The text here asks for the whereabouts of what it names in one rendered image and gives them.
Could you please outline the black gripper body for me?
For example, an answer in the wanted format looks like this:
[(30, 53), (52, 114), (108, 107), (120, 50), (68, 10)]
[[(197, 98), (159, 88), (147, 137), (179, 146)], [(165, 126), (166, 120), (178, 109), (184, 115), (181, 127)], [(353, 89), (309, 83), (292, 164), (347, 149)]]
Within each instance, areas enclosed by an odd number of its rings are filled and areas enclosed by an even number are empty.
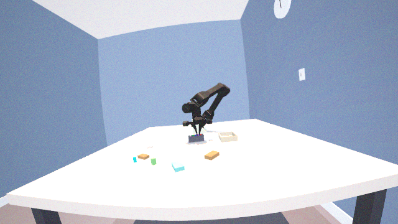
[[(199, 111), (199, 112), (193, 112), (193, 113), (192, 113), (192, 117), (193, 117), (193, 114), (198, 115), (199, 113), (201, 114), (201, 111)], [(203, 121), (203, 124), (200, 124), (200, 125), (204, 125), (204, 123), (213, 124), (213, 122), (212, 122), (211, 119), (206, 119), (206, 121)], [(184, 126), (188, 126), (189, 124), (191, 124), (192, 126), (195, 126), (195, 123), (194, 123), (193, 121), (192, 121), (192, 122), (183, 121), (183, 127), (184, 127)]]

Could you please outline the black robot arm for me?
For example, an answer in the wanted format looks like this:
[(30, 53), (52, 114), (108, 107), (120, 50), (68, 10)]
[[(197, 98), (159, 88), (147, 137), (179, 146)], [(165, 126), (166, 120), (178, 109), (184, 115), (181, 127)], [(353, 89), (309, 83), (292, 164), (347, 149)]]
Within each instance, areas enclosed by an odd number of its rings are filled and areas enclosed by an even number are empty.
[[(213, 95), (217, 94), (215, 100), (211, 104), (210, 108), (206, 110), (202, 115), (199, 113), (198, 115), (193, 114), (192, 120), (195, 125), (203, 124), (203, 121), (206, 119), (213, 119), (215, 115), (215, 109), (219, 105), (220, 101), (223, 99), (230, 92), (230, 89), (222, 83), (215, 85), (214, 87), (210, 88), (207, 91), (201, 91), (193, 96), (188, 103), (182, 105), (182, 111), (184, 113), (192, 113), (192, 112), (199, 112), (203, 105), (208, 102), (209, 98)], [(195, 99), (197, 101), (195, 101)]]

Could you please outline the small green block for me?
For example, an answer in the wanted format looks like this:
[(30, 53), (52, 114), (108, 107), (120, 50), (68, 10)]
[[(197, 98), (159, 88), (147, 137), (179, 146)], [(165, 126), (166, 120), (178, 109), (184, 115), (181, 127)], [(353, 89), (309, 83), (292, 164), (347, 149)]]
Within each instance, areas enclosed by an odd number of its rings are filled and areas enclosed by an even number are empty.
[(154, 166), (155, 164), (156, 164), (156, 158), (153, 157), (153, 158), (151, 158), (151, 165)]

